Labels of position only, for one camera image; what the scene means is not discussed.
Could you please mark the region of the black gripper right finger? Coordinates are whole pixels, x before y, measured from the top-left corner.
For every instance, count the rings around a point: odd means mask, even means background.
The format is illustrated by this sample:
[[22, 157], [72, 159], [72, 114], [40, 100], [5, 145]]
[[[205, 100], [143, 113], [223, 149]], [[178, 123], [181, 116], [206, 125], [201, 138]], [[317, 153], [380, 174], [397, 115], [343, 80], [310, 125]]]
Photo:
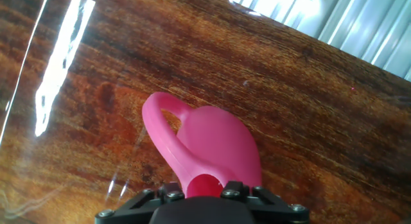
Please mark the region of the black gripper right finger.
[[256, 223], [310, 223], [309, 208], [300, 204], [289, 205], [261, 185], [250, 187], [243, 182], [229, 181], [220, 198], [244, 205]]

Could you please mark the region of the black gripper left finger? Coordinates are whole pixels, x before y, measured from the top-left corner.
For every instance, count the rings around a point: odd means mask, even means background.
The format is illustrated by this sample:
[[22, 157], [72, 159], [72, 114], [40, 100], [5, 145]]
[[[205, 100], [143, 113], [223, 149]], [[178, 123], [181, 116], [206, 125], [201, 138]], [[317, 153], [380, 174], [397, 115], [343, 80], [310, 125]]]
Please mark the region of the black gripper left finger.
[[95, 224], [145, 224], [162, 205], [185, 199], [176, 182], [164, 184], [158, 189], [143, 189], [116, 210], [106, 209], [94, 217]]

